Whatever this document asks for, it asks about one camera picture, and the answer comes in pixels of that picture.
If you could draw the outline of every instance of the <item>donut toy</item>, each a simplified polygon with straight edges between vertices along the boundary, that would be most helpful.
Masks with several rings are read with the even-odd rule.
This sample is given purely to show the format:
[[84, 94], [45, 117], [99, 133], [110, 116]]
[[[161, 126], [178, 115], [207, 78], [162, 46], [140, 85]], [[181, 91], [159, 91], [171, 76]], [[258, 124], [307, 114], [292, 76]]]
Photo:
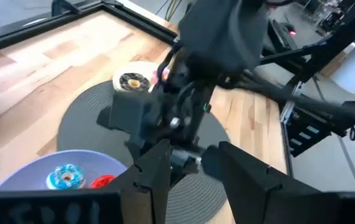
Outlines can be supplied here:
[[102, 176], [98, 177], [97, 179], [95, 179], [95, 181], [93, 181], [93, 183], [91, 183], [91, 188], [97, 189], [97, 188], [104, 187], [105, 185], [109, 184], [115, 178], [116, 177], [114, 175], [102, 175]]
[[46, 184], [52, 190], [81, 189], [85, 185], [83, 170], [73, 164], [56, 167], [47, 176]]
[[157, 83], [158, 64], [153, 62], [129, 62], [113, 74], [113, 85], [116, 91], [151, 92]]
[[123, 73], [119, 83], [124, 91], [148, 91], [150, 81], [138, 73]]

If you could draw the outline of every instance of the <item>screw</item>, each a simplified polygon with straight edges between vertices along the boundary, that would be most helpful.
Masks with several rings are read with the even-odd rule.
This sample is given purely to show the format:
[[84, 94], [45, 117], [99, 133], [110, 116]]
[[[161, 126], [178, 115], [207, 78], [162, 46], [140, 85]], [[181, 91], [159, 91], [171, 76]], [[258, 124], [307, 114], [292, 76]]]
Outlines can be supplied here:
[[160, 126], [161, 123], [162, 123], [162, 117], [158, 119], [157, 126]]
[[184, 118], [184, 124], [185, 124], [185, 126], [189, 126], [190, 124], [191, 124], [191, 118], [190, 117], [185, 117]]
[[197, 165], [197, 166], [200, 166], [201, 165], [201, 161], [202, 161], [202, 158], [201, 157], [197, 157], [197, 158], [195, 158], [195, 164]]
[[180, 119], [179, 118], [173, 118], [172, 121], [170, 122], [170, 127], [172, 129], [178, 128], [179, 125], [180, 125]]
[[293, 118], [294, 120], [298, 120], [300, 117], [299, 117], [299, 115], [298, 115], [297, 113], [294, 113], [293, 116], [292, 116], [292, 118]]

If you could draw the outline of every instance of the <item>purple plate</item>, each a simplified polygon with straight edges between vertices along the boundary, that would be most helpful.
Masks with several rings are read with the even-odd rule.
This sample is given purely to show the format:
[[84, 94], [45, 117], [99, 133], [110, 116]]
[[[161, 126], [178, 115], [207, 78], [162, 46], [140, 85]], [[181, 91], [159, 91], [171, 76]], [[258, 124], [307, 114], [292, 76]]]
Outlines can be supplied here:
[[46, 177], [57, 166], [74, 164], [83, 169], [86, 184], [101, 175], [122, 174], [127, 168], [116, 159], [90, 150], [67, 150], [41, 157], [15, 173], [0, 184], [0, 190], [47, 190]]

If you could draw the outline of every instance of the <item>black metal frame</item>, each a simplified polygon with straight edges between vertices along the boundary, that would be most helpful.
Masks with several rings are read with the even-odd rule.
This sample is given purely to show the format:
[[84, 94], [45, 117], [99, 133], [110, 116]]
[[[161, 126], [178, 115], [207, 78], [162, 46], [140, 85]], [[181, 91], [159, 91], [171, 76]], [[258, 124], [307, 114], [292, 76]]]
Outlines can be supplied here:
[[286, 125], [281, 123], [281, 133], [282, 133], [282, 142], [284, 144], [284, 156], [285, 163], [287, 166], [287, 175], [293, 177], [293, 169], [292, 169], [292, 160], [290, 159], [290, 147], [289, 147], [289, 138], [288, 138], [288, 130]]
[[[294, 58], [295, 55], [311, 54], [311, 59], [303, 65], [302, 70], [295, 73], [295, 76], [284, 86], [285, 89], [292, 90], [297, 83], [305, 83], [311, 79], [316, 72], [325, 67], [335, 56], [354, 41], [355, 3], [340, 24], [336, 26], [332, 36], [322, 40], [318, 44], [309, 46], [309, 48], [305, 47], [296, 51], [283, 52], [269, 57], [278, 58], [278, 55], [285, 54], [285, 58]], [[355, 121], [352, 120], [338, 119], [330, 114], [306, 111], [301, 108], [295, 108], [292, 114], [293, 116], [286, 126], [288, 135], [286, 145], [293, 157], [300, 155], [327, 136], [330, 136], [331, 132], [342, 137], [347, 135], [346, 130], [355, 125]], [[308, 127], [315, 128], [318, 132], [311, 132], [308, 130]]]
[[298, 47], [290, 35], [286, 25], [288, 23], [279, 23], [275, 19], [268, 20], [267, 33], [274, 48], [278, 52], [284, 52], [288, 50], [297, 50]]
[[[0, 50], [99, 11], [106, 11], [113, 16], [142, 29], [144, 32], [153, 35], [157, 39], [169, 45], [173, 44], [173, 40], [177, 36], [177, 34], [172, 30], [169, 30], [168, 28], [132, 11], [117, 1], [87, 0], [75, 4], [75, 6], [80, 10], [79, 12], [67, 11], [61, 15], [53, 17], [53, 13], [49, 12], [0, 27]], [[42, 18], [46, 19], [24, 26], [29, 22]]]
[[[277, 63], [295, 76], [285, 88], [292, 90], [298, 82], [307, 82], [316, 72], [325, 67], [335, 56], [355, 41], [355, 3], [340, 23], [334, 28], [333, 35], [318, 43], [297, 50], [275, 53], [265, 48], [260, 64]], [[303, 56], [311, 55], [306, 61]]]

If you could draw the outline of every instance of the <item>floor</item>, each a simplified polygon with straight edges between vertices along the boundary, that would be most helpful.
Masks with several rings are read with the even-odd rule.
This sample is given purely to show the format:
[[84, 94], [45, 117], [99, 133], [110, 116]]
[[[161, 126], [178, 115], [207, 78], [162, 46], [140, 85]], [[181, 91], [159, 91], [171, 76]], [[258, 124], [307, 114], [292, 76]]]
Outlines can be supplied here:
[[[164, 17], [171, 0], [132, 0], [150, 12]], [[188, 0], [181, 0], [171, 22], [177, 24], [183, 17]], [[2, 0], [0, 1], [0, 26], [25, 19], [49, 10], [50, 0]], [[278, 21], [292, 22], [297, 28], [295, 38], [299, 47], [312, 44], [320, 39], [310, 25], [300, 18], [300, 8], [287, 6], [276, 9], [270, 15]], [[280, 84], [285, 84], [292, 74], [275, 65], [263, 65], [258, 68], [265, 77]], [[319, 100], [342, 103], [355, 100], [355, 95], [346, 92], [330, 79], [310, 80], [304, 86], [303, 93]], [[322, 191], [355, 190], [355, 141], [347, 137], [332, 135], [297, 158], [292, 158], [295, 178]]]

